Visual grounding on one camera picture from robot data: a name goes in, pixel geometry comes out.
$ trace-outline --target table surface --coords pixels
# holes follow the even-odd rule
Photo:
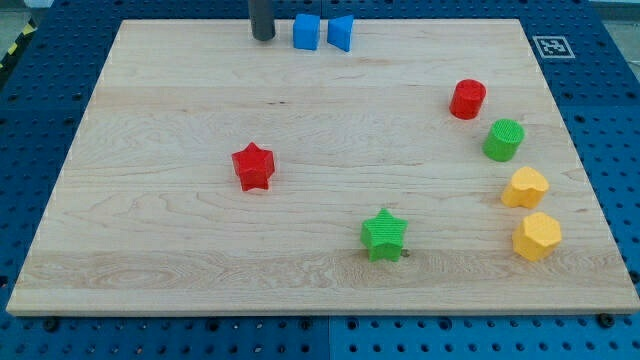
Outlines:
[[[517,21],[357,21],[351,53],[324,42],[294,50],[290,30],[279,21],[262,44],[244,20],[123,22],[8,310],[638,309]],[[461,121],[447,105],[468,77],[488,97],[477,119]],[[480,150],[502,117],[527,131],[508,163]],[[249,141],[276,155],[269,192],[243,193],[233,174],[230,154]],[[538,210],[563,228],[563,243],[537,263],[510,242],[532,211],[499,200],[524,165],[549,180]],[[398,263],[369,263],[358,240],[380,207],[409,221],[410,256]]]

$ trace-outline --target green star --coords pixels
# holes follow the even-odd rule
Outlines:
[[[378,259],[398,261],[407,224],[407,220],[393,217],[384,208],[373,219],[365,220],[362,223],[360,241],[369,249],[369,261]]]

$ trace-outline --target blue cube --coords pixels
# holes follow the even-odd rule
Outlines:
[[[293,47],[316,50],[320,39],[320,16],[298,14],[293,22]]]
[[[351,28],[353,27],[353,15],[343,16],[329,20],[327,42],[344,51],[351,50]]]

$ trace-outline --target blue pegboard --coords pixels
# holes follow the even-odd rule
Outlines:
[[[623,258],[640,272],[640,85],[581,0],[275,0],[278,18],[517,18],[530,41],[563,36],[574,59],[534,51]],[[244,0],[58,0],[0,93],[0,304],[15,284],[122,19],[246,18]],[[640,316],[15,319],[0,359],[639,358]]]

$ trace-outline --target red block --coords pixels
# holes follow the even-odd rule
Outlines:
[[[462,80],[456,85],[449,110],[459,119],[471,120],[478,116],[486,95],[487,89],[482,83],[471,79]]]
[[[242,191],[253,188],[269,189],[269,177],[275,171],[273,152],[250,143],[244,150],[231,155]]]

